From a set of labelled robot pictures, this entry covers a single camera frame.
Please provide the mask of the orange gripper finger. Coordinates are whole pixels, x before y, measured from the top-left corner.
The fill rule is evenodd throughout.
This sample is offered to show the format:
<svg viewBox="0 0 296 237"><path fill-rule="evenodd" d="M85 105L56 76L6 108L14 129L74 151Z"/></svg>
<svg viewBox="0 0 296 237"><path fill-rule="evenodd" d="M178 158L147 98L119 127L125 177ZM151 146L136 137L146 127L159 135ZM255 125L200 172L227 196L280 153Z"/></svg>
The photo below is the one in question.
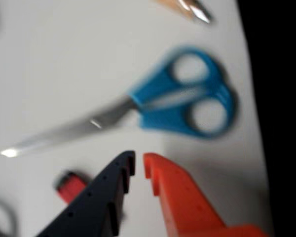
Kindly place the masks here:
<svg viewBox="0 0 296 237"><path fill-rule="evenodd" d="M145 176L159 197L170 237L265 237L254 225L227 226L192 176L180 165L156 153L143 155Z"/></svg>

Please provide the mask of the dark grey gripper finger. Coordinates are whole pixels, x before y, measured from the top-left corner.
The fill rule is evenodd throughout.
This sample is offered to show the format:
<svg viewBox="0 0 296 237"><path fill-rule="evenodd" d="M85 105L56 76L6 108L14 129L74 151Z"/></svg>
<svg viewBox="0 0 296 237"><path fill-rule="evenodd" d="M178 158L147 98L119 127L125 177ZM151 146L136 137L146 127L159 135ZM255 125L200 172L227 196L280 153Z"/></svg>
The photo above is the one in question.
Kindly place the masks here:
<svg viewBox="0 0 296 237"><path fill-rule="evenodd" d="M134 151L115 157L38 236L118 236L135 163Z"/></svg>

